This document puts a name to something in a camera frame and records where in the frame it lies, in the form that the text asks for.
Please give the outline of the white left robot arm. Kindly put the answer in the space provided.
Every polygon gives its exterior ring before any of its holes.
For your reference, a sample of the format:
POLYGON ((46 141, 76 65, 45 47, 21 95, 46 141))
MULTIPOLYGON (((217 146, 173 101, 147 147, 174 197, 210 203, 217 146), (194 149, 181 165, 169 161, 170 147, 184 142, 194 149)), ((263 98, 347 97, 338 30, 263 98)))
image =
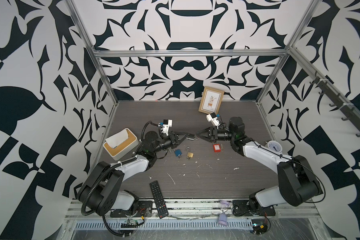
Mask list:
POLYGON ((193 141, 194 134, 170 131, 161 137, 157 132, 146 133, 136 155, 115 164, 99 162, 81 186, 77 199, 82 203, 81 214, 104 216, 112 210, 135 213, 139 197, 121 191, 123 181, 149 170, 157 161, 157 153, 177 148, 185 139, 193 141))

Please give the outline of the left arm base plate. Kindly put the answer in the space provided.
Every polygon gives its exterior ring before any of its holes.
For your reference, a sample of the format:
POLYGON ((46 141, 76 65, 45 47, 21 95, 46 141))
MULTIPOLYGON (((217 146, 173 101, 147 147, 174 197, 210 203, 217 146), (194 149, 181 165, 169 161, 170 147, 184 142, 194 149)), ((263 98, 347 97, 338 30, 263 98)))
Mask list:
POLYGON ((134 203, 129 210, 112 210, 110 217, 111 218, 140 218, 151 217, 153 210, 153 201, 139 201, 134 203))

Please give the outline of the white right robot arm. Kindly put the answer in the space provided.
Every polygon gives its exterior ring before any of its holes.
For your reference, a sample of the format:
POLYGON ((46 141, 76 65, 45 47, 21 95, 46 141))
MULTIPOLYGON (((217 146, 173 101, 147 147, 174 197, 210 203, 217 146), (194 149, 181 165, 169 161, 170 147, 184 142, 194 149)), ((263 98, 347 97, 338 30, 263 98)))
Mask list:
POLYGON ((314 174, 308 160, 303 156, 290 156, 282 153, 276 141, 261 145, 245 133, 245 124, 240 117, 232 117, 226 126, 214 113, 206 116, 212 126, 197 132, 198 138, 216 144, 230 142, 233 151, 241 156, 255 160, 278 175, 278 185, 260 190, 249 197, 251 211, 289 204, 297 207, 316 196, 326 196, 322 181, 314 174))

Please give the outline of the red padlock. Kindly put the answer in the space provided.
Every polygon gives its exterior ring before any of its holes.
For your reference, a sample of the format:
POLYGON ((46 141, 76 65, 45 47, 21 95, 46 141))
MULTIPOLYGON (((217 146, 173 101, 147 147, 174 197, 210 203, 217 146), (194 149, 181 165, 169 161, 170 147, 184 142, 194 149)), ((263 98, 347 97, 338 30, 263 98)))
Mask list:
POLYGON ((213 149, 215 153, 219 153, 224 150, 221 144, 213 144, 213 149))

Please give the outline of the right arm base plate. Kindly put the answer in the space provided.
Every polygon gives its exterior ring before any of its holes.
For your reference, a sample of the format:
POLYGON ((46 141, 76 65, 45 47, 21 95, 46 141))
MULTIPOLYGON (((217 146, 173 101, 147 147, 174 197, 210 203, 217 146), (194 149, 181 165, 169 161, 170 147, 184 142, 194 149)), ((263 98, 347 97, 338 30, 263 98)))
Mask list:
POLYGON ((256 199, 249 200, 233 200, 233 215, 236 217, 258 217, 258 216, 266 216, 266 217, 274 217, 276 215, 275 208, 273 206, 270 207, 262 207, 256 199))

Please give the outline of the brass padlock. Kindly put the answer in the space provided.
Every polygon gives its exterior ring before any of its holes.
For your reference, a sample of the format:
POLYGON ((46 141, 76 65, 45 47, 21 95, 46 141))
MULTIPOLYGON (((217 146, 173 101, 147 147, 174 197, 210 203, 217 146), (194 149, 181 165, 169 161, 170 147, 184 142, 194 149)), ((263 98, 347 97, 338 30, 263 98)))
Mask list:
POLYGON ((186 154, 187 154, 187 159, 190 160, 194 157, 194 153, 191 152, 191 148, 190 147, 186 147, 185 149, 186 154))

